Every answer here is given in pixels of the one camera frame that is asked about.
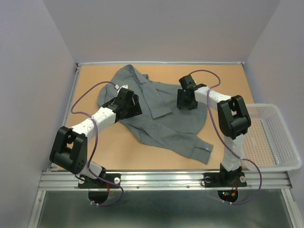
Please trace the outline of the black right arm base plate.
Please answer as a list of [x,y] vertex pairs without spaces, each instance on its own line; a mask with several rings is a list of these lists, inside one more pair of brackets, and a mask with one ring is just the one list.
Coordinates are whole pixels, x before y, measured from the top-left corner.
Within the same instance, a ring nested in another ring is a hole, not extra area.
[[220,172],[203,173],[203,185],[206,188],[225,188],[225,187],[246,187],[247,182],[241,182],[240,175],[231,176],[230,174],[222,174]]

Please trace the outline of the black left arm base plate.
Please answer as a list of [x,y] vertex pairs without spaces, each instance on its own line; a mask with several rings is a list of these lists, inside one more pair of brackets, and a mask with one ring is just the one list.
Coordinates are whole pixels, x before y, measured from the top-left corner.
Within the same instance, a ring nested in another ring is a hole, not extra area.
[[[104,181],[99,179],[91,179],[85,175],[75,176],[78,179],[78,188],[79,189],[118,189],[118,187],[107,184]],[[115,178],[121,178],[119,173],[107,173],[104,177],[105,180],[109,182],[114,182]]]

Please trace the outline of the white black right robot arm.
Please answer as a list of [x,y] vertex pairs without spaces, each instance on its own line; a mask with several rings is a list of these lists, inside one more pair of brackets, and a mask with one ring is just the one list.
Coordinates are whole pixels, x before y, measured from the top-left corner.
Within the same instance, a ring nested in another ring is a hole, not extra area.
[[220,170],[205,177],[207,187],[230,187],[238,183],[243,175],[241,167],[241,147],[251,126],[251,119],[247,107],[240,95],[229,96],[218,93],[204,84],[183,87],[177,92],[177,107],[192,110],[198,108],[198,103],[207,105],[218,113],[219,128],[224,135],[220,138],[224,145],[224,156],[220,163]]

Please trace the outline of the grey long sleeve shirt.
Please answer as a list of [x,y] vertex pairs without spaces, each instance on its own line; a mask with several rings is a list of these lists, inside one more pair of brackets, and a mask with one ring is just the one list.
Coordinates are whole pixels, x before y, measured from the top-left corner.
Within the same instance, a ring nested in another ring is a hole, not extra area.
[[121,121],[143,144],[174,151],[186,158],[208,163],[213,145],[197,135],[208,115],[205,104],[194,110],[177,108],[180,85],[151,81],[132,65],[119,69],[111,80],[139,97],[142,114]]

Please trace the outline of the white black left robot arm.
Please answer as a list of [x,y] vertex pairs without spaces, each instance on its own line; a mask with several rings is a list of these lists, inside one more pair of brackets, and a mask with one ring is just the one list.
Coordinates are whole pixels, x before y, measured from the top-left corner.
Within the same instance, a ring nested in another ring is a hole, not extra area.
[[98,133],[116,122],[142,114],[139,97],[129,89],[121,89],[117,97],[103,104],[99,110],[83,122],[70,128],[58,129],[49,160],[75,175],[89,178],[95,187],[107,183],[106,169],[87,157],[88,142],[95,138],[93,151],[97,149]]

